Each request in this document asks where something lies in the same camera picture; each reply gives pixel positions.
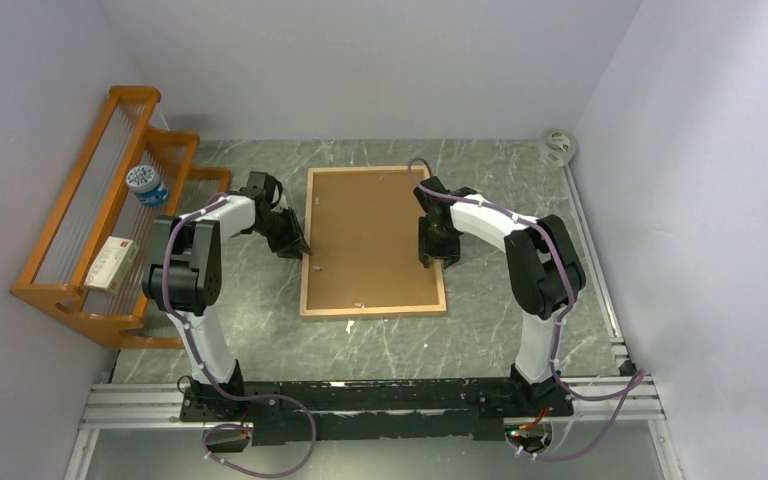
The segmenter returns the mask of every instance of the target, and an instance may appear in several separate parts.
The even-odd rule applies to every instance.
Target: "orange wooden rack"
[[[180,338],[134,333],[145,325],[149,300],[142,294],[142,259],[152,220],[177,213],[189,180],[215,180],[225,191],[231,171],[192,165],[199,143],[191,132],[150,125],[160,92],[148,86],[114,86],[66,184],[33,247],[16,297],[110,348],[181,348]],[[154,166],[169,188],[163,205],[149,208],[128,192],[125,175],[138,164]],[[83,287],[108,236],[141,247],[116,295]]]

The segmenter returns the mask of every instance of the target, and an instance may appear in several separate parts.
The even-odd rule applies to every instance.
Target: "gray marble surface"
[[[540,163],[526,141],[204,142],[195,162],[231,169],[232,188],[240,187],[250,170],[271,173],[303,217],[308,168],[404,165],[415,156],[427,159],[448,188],[473,187],[522,214],[560,216],[586,263],[563,173]],[[186,208],[203,203],[215,186],[195,188]],[[217,308],[248,380],[499,376],[509,373],[519,348],[522,310],[510,291],[505,255],[470,236],[462,237],[460,263],[444,273],[447,314],[358,318],[351,328],[347,320],[300,319],[301,262],[276,258],[262,237],[231,239],[222,261]],[[617,373],[594,282],[590,275],[564,328],[564,375]],[[150,330],[174,335],[167,320],[154,318]],[[172,382],[189,368],[183,350],[126,350],[113,381]]]

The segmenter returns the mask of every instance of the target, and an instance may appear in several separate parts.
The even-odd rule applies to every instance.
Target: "corkboard frame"
[[[313,223],[313,204],[314,204],[314,184],[316,182],[317,175],[330,175],[330,174],[360,174],[360,173],[403,173],[406,171],[406,167],[402,166],[390,166],[390,167],[326,167],[326,168],[310,168],[307,173],[307,193],[305,197],[305,227],[304,235],[305,239],[310,243],[311,241],[311,226]],[[428,170],[424,167],[414,167],[413,172],[418,174],[420,178],[426,179],[429,177]],[[310,309],[308,305],[308,291],[310,281],[310,256],[304,255],[302,259],[302,282],[301,282],[301,298],[299,314],[303,320],[327,320],[327,319],[339,319],[341,317],[360,317],[360,318],[375,318],[384,317],[389,315],[434,315],[442,314],[447,311],[446,305],[446,291],[443,284],[443,265],[439,260],[433,260],[431,266],[434,274],[434,282],[436,284],[437,303],[427,305],[402,305],[402,306],[386,306],[386,307],[348,307],[348,308],[321,308]]]

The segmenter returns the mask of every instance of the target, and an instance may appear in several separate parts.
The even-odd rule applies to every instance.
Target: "cable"
[[[643,381],[643,377],[646,375],[646,372],[644,372],[643,370],[637,371],[637,373],[635,373],[631,377],[631,379],[628,382],[628,385],[626,385],[625,388],[607,395],[582,395],[574,391],[566,382],[564,382],[561,379],[560,375],[558,375],[558,371],[555,363],[557,362],[558,351],[560,350],[560,346],[561,346],[561,327],[564,323],[563,320],[569,314],[569,312],[572,311],[572,307],[576,301],[576,296],[575,296],[575,292],[573,292],[572,290],[572,285],[570,284],[569,276],[567,276],[566,269],[564,268],[561,255],[558,253],[558,249],[555,247],[555,242],[552,240],[552,237],[549,235],[549,232],[547,232],[540,225],[530,220],[527,220],[525,218],[522,218],[521,216],[517,215],[515,212],[508,210],[507,208],[497,205],[493,202],[488,202],[486,200],[483,202],[478,202],[477,200],[473,200],[471,198],[456,197],[454,195],[447,195],[445,193],[439,193],[429,189],[428,187],[422,185],[419,182],[419,179],[417,179],[413,173],[413,166],[416,165],[417,163],[422,163],[423,165],[425,165],[425,168],[428,169],[429,175],[432,175],[431,165],[429,165],[424,158],[420,158],[420,157],[416,157],[408,162],[408,176],[410,176],[410,179],[413,181],[414,185],[416,185],[416,187],[419,188],[423,193],[427,195],[431,195],[432,197],[437,197],[450,202],[463,202],[463,203],[468,203],[470,205],[477,205],[479,207],[487,207],[491,210],[495,210],[501,213],[502,215],[510,217],[511,220],[514,220],[522,225],[525,225],[526,227],[534,229],[537,233],[540,234],[540,236],[546,242],[546,245],[549,247],[549,252],[551,253],[552,260],[555,262],[555,266],[557,267],[558,273],[560,274],[560,277],[561,277],[561,282],[564,284],[564,290],[566,291],[567,298],[569,299],[566,307],[564,307],[561,313],[558,314],[558,319],[555,322],[554,329],[552,330],[552,344],[549,348],[549,358],[548,358],[548,361],[550,364],[550,370],[552,371],[552,377],[555,379],[558,385],[560,385],[561,388],[563,388],[567,393],[569,393],[573,397],[578,398],[580,400],[598,402],[601,400],[619,398],[620,401],[617,404],[617,408],[614,410],[614,414],[611,415],[611,418],[605,424],[605,428],[602,429],[602,431],[599,433],[599,435],[596,436],[596,438],[593,440],[593,442],[590,443],[590,445],[585,447],[580,452],[577,452],[572,455],[561,456],[561,457],[541,457],[541,456],[535,455],[534,458],[538,460],[551,462],[551,461],[573,460],[586,455],[593,448],[595,448],[599,444],[599,442],[602,441],[605,434],[607,434],[608,430],[610,430],[611,426],[614,424],[614,421],[616,421],[617,415],[619,415],[620,408],[622,408],[622,405],[625,402],[626,396],[634,388],[640,385],[640,382]]]
[[[517,430],[510,434],[505,434],[505,440],[508,445],[516,450],[516,455],[520,456],[523,452],[528,453],[532,458],[538,453],[546,451],[548,445],[552,444],[552,434],[550,433],[551,425],[549,427],[543,426],[541,430]]]
[[[185,378],[187,379],[188,382],[190,382],[190,383],[193,382],[193,377],[191,377],[189,375],[181,375],[180,377],[178,377],[178,381],[175,382],[175,388],[177,388],[178,391],[181,392],[181,395],[186,395],[187,394],[187,392],[185,392],[184,390],[181,389],[181,380],[183,380]]]
[[[567,439],[567,435],[569,435],[569,431],[572,430],[572,426],[575,424],[575,417],[572,417],[569,422],[567,422],[567,426],[564,427],[564,434],[561,436],[561,439],[557,442],[555,442],[555,424],[553,422],[549,422],[549,427],[552,429],[552,441],[549,443],[549,446],[546,448],[546,452],[552,452],[552,451],[558,451],[561,449],[561,446],[564,444],[564,442]]]
[[[543,407],[543,410],[540,410],[540,415],[537,415],[537,418],[533,422],[523,423],[522,425],[519,426],[519,429],[529,430],[536,427],[538,423],[543,421],[547,413],[549,413],[549,405],[546,405],[545,407]]]
[[[253,470],[248,470],[246,468],[243,468],[232,462],[226,461],[224,458],[219,457],[219,455],[212,453],[208,449],[207,440],[210,437],[210,435],[216,431],[237,430],[240,433],[245,433],[248,436],[251,436],[250,428],[244,427],[242,425],[237,425],[234,423],[223,423],[223,424],[217,425],[209,429],[207,433],[204,434],[204,436],[202,437],[202,448],[204,449],[204,452],[205,452],[204,458],[205,459],[210,458],[211,460],[219,463],[220,465],[226,466],[232,470],[236,470],[240,473],[244,473],[252,477],[257,477],[257,478],[286,477],[287,475],[292,475],[293,473],[299,471],[304,466],[304,464],[307,463],[307,461],[310,459],[310,456],[313,454],[313,447],[316,444],[316,422],[313,418],[313,414],[301,402],[299,402],[294,398],[288,397],[286,395],[262,394],[262,395],[242,395],[241,396],[241,395],[232,395],[226,392],[224,389],[222,389],[222,387],[219,385],[219,382],[216,380],[216,377],[214,377],[213,373],[210,372],[210,369],[205,367],[204,360],[201,354],[199,353],[198,349],[196,348],[196,342],[192,335],[192,328],[186,328],[186,326],[189,325],[189,322],[177,310],[172,308],[172,302],[169,299],[169,265],[172,263],[172,250],[175,245],[175,239],[178,237],[178,233],[181,231],[182,228],[184,228],[185,225],[192,222],[196,218],[204,216],[218,209],[219,207],[225,205],[226,203],[228,203],[228,200],[226,197],[227,195],[223,193],[214,195],[213,197],[211,197],[212,200],[215,200],[214,202],[212,202],[210,205],[206,206],[201,210],[189,213],[184,217],[182,217],[181,220],[172,229],[172,232],[169,234],[169,241],[166,244],[166,252],[163,256],[163,275],[161,277],[161,295],[163,298],[163,306],[166,308],[167,313],[177,318],[178,321],[180,321],[181,324],[185,326],[184,341],[187,342],[187,345],[190,347],[190,353],[193,356],[193,361],[195,362],[196,365],[200,366],[201,371],[204,372],[204,376],[207,378],[207,380],[210,382],[213,388],[217,392],[219,392],[220,395],[222,395],[223,397],[229,400],[233,400],[237,402],[251,402],[251,401],[258,401],[258,400],[282,400],[288,403],[292,403],[293,405],[299,407],[299,409],[302,412],[304,412],[304,414],[307,416],[308,420],[310,421],[310,430],[311,430],[310,446],[308,447],[307,452],[305,453],[301,461],[299,461],[299,463],[297,463],[294,467],[290,468],[289,470],[285,470],[279,473],[255,472]]]

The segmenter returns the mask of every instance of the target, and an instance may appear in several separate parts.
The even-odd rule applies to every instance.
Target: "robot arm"
[[[540,259],[540,254],[548,253],[546,243],[533,229],[499,211],[483,208],[484,197],[472,189],[461,188],[450,192],[436,176],[420,184],[434,192],[464,197],[473,202],[447,201],[419,188],[414,189],[414,196],[426,212],[419,219],[419,260],[426,267],[430,265],[431,258],[441,259],[444,267],[456,263],[460,259],[459,237],[464,233],[505,252],[511,289],[523,309],[522,339],[515,368],[530,384],[548,380],[552,377],[547,359],[554,323],[561,307],[570,299],[554,262]],[[517,216],[540,225],[550,233],[574,292],[584,288],[584,269],[563,221],[555,215],[544,218]]]
[[[184,225],[175,237],[168,271],[169,301],[185,321],[171,312],[167,312],[167,316],[182,338],[191,339],[184,345],[196,389],[209,387],[201,363],[226,391],[234,393],[235,385],[242,385],[239,366],[228,349],[212,307],[222,286],[221,244],[241,233],[258,232],[266,237],[270,250],[279,257],[300,259],[303,253],[310,254],[295,212],[285,205],[280,182],[266,173],[251,172],[245,188],[229,192],[211,207],[201,210],[201,215]],[[142,288],[161,311],[167,310],[162,294],[167,244],[181,221],[181,217],[158,217],[149,237]],[[191,343],[198,356],[193,354]]]

